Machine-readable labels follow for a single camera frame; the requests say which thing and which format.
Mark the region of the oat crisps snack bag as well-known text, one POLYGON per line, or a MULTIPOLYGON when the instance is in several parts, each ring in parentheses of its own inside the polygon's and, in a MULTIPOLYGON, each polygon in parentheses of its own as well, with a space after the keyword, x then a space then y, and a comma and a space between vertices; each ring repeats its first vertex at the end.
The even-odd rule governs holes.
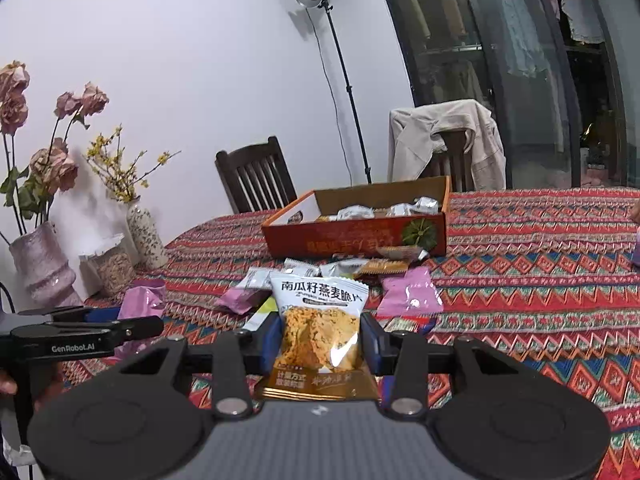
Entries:
POLYGON ((270 283, 283 332, 273 368, 255 393, 289 401, 376 400, 378 387, 360 349, 369 286, 281 272, 270 283))

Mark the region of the glass jar with white lid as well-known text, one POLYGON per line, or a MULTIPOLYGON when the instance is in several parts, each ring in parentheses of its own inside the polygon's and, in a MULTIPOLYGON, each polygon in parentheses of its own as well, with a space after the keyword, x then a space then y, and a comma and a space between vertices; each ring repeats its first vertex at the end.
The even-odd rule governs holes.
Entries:
POLYGON ((119 294, 136 276, 124 239, 124 234, 115 234, 102 240, 93 252, 79 256, 79 260, 96 274, 101 283, 101 292, 106 296, 119 294))

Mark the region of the pink snack packet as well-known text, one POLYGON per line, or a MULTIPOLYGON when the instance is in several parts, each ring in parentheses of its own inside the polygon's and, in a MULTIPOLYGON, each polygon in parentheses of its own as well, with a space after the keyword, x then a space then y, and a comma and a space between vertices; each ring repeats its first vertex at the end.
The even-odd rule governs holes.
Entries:
POLYGON ((215 306, 242 315, 260 307, 270 296, 267 289, 231 287, 216 300, 215 306))
POLYGON ((383 298, 376 309, 379 316, 431 315, 444 310, 427 266, 416 266, 404 275, 384 278, 382 287, 383 298))

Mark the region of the pink ribbed vase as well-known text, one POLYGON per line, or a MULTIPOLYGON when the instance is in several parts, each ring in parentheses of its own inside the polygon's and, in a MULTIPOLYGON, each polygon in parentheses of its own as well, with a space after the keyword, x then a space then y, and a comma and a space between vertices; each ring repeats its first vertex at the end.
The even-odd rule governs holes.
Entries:
POLYGON ((82 300, 74 289, 76 273, 47 221, 9 247, 26 292, 42 308, 77 307, 82 300))

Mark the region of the orange biscuit packet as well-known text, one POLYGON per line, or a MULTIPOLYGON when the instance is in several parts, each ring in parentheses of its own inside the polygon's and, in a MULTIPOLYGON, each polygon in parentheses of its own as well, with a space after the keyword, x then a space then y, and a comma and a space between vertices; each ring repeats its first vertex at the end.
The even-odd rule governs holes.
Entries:
POLYGON ((409 270, 409 263, 402 260, 371 259, 355 272, 355 276, 404 274, 409 270))

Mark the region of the green white snack packet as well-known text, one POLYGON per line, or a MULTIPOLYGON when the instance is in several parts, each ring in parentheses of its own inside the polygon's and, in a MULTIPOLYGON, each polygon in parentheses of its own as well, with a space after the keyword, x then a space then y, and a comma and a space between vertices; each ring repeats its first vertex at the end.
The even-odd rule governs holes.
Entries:
POLYGON ((244 330, 250 330, 251 332, 258 330, 272 312, 278 312, 278 306, 276 300, 273 297, 269 297, 245 322, 243 325, 244 330))

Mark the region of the silver snack packet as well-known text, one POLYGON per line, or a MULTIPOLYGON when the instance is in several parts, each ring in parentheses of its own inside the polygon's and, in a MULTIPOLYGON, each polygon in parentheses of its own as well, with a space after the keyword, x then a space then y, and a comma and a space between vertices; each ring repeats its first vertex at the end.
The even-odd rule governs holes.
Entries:
POLYGON ((273 275, 281 273, 280 269, 262 268, 261 266, 251 266, 247 270, 244 278, 235 285, 238 289, 270 290, 272 289, 271 278, 273 275))

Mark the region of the pink dried roses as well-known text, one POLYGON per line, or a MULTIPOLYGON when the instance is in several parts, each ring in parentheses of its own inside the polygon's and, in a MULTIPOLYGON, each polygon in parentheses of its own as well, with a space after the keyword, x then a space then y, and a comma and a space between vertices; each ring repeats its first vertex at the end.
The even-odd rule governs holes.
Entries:
POLYGON ((47 125, 31 125, 27 65, 14 60, 1 66, 1 207, 9 211, 15 234, 11 243, 50 219, 56 196, 76 184, 79 159, 70 148, 76 126, 88 130, 90 119, 110 102, 94 82, 55 98, 47 125))

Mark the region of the silver packet in box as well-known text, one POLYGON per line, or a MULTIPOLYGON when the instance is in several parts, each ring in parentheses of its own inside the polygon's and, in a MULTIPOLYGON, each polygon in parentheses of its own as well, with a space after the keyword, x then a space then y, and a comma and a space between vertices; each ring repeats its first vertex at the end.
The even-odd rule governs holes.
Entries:
POLYGON ((337 211, 337 221, 373 219, 375 212, 372 208, 363 205, 352 205, 337 211))
POLYGON ((386 211, 387 217, 394 217, 394 218, 408 217, 408 216, 412 216, 413 214, 414 214, 414 211, 412 209, 412 205, 407 203, 390 206, 390 208, 388 208, 386 211))
POLYGON ((440 203, 433 197, 421 196, 413 202, 411 210, 417 214, 438 214, 440 203))

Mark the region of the yellow flower branch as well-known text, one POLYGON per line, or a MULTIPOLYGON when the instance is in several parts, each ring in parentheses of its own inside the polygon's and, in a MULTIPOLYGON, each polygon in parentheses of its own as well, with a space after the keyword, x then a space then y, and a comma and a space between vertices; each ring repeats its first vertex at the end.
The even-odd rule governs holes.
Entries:
POLYGON ((140 171, 139 162, 146 154, 148 151, 142 150, 132 159, 126 159, 126 146, 122 144, 122 125, 118 125, 111 134, 99 133, 90 142, 84 159, 105 186, 109 198, 121 204, 130 204, 139 198, 139 188, 149 187, 149 176, 166 166, 180 151, 163 151, 149 169, 140 171))

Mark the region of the dark wooden chair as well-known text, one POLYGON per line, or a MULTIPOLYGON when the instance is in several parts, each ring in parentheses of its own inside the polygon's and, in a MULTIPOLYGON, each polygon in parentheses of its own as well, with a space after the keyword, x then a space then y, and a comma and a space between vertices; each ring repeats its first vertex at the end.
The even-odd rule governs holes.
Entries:
POLYGON ((297 198, 276 136, 215 158, 222 185, 236 214, 280 209, 297 198))

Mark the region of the beige jacket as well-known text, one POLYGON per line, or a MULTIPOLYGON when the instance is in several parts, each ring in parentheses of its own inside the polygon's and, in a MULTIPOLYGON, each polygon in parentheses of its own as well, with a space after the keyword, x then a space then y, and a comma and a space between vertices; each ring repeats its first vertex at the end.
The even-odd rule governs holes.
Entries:
POLYGON ((445 136, 455 131, 463 133, 474 188, 504 190, 506 154, 497 123, 489 108, 472 99, 391 110, 388 178, 416 180, 434 155, 446 153, 445 136))

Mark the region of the purple tissue pack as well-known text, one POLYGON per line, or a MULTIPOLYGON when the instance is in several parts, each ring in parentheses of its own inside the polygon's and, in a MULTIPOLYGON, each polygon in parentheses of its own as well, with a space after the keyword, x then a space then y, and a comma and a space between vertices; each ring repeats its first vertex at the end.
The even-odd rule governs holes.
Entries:
POLYGON ((631 263, 638 268, 640 266, 640 228, 637 228, 636 235, 634 236, 634 250, 631 254, 631 263))

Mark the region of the black framed glass door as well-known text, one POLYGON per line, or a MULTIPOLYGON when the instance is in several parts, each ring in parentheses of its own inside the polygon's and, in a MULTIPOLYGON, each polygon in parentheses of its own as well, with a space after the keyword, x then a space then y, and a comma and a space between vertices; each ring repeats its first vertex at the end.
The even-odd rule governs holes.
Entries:
POLYGON ((495 116, 510 188, 639 183, 639 0, 386 0, 416 105, 495 116))

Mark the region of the studio light on stand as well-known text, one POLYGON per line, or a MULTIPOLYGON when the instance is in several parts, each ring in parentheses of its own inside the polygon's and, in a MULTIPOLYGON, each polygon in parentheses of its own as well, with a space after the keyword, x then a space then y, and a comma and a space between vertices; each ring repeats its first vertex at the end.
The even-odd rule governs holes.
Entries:
POLYGON ((337 97, 337 74, 341 74, 342 86, 358 143, 364 182, 371 184, 373 182, 372 168, 361 128, 354 88, 352 88, 352 81, 350 80, 345 63, 340 36, 338 36, 333 18, 333 0, 295 1, 304 10, 304 14, 309 23, 310 33, 316 43, 322 75, 329 90, 338 142, 340 142, 349 183, 353 184, 355 182, 355 174, 354 170, 352 170, 352 163, 350 162, 350 155, 347 149, 345 134, 346 122, 343 112, 344 106, 337 97))

